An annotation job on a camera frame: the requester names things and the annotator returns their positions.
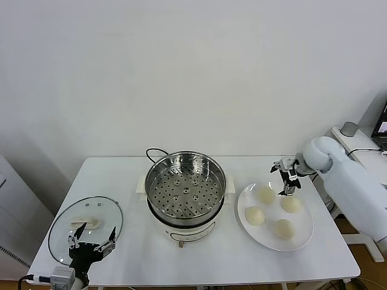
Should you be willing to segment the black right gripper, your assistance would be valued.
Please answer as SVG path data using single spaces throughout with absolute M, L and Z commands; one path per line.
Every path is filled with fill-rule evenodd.
M 296 189 L 301 188 L 301 184 L 298 180 L 298 169 L 299 166 L 281 166 L 280 164 L 274 164 L 270 169 L 270 173 L 275 171 L 281 172 L 281 178 L 284 181 L 284 187 L 278 195 L 293 195 Z

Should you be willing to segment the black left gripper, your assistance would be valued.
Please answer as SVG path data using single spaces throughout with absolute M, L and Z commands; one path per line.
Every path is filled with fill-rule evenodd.
M 115 248 L 116 227 L 112 229 L 108 240 L 102 244 L 80 242 L 79 239 L 86 227 L 84 222 L 73 235 L 68 236 L 69 256 L 72 259 L 70 268 L 76 272 L 88 272 L 93 263 L 103 259 L 103 253 L 110 253 Z

